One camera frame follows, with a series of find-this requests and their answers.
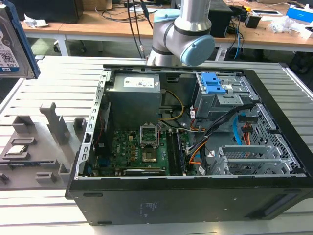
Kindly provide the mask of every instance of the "plastic bag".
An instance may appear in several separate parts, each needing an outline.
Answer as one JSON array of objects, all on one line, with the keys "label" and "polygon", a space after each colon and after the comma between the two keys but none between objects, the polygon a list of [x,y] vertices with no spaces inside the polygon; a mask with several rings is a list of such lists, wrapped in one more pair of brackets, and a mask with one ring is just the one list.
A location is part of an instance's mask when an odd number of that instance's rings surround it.
[{"label": "plastic bag", "polygon": [[268,27],[274,33],[291,33],[291,30],[289,28],[292,26],[293,23],[295,23],[295,21],[290,20],[289,16],[282,16],[277,21],[272,21],[272,23],[270,23]]}]

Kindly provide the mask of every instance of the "white table leg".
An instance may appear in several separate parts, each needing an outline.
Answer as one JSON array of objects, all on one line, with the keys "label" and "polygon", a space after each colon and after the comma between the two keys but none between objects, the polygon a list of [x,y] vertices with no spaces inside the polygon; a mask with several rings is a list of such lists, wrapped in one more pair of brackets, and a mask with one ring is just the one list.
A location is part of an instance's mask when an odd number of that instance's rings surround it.
[{"label": "white table leg", "polygon": [[67,45],[67,41],[64,35],[60,35],[58,37],[60,52],[62,56],[70,56],[69,47]]},{"label": "white table leg", "polygon": [[103,52],[103,42],[102,41],[98,42],[98,52]]},{"label": "white table leg", "polygon": [[227,53],[226,47],[219,47],[219,50],[218,50],[217,55],[215,57],[215,61],[224,61],[226,53]]}]

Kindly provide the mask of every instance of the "motherboard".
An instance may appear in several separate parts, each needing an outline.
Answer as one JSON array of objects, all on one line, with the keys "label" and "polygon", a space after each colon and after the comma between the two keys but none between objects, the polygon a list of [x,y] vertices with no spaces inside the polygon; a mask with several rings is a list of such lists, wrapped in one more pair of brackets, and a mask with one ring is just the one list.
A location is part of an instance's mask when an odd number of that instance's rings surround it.
[{"label": "motherboard", "polygon": [[[148,130],[142,138],[139,131],[115,131],[112,152],[96,158],[93,173],[98,176],[170,176],[187,173],[185,148],[190,146],[185,131]],[[145,145],[142,140],[157,146]]]}]

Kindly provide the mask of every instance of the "metal workbench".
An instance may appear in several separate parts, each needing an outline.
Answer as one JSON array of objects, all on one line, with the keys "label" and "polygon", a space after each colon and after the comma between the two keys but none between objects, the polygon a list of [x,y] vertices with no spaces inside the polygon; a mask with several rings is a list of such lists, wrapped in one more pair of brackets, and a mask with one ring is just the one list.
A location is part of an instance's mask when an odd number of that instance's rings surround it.
[{"label": "metal workbench", "polygon": [[[16,115],[30,115],[47,123],[39,112],[44,101],[54,101],[65,121],[88,119],[103,64],[144,64],[140,59],[46,56],[39,62],[38,80],[20,79],[0,105],[0,152],[14,132]],[[274,63],[206,62],[203,66],[252,69],[313,150],[313,94],[288,69]],[[307,199],[274,220],[95,226],[86,222],[65,190],[0,192],[0,234],[313,234],[313,199]]]}]

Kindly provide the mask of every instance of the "hard drive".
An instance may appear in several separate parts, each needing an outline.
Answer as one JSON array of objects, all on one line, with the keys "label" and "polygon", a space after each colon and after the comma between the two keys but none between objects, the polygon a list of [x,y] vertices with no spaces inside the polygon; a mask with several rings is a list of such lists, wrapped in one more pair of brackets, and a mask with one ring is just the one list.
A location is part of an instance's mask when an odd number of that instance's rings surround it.
[{"label": "hard drive", "polygon": [[28,40],[8,1],[0,3],[0,78],[37,79],[40,71]]}]

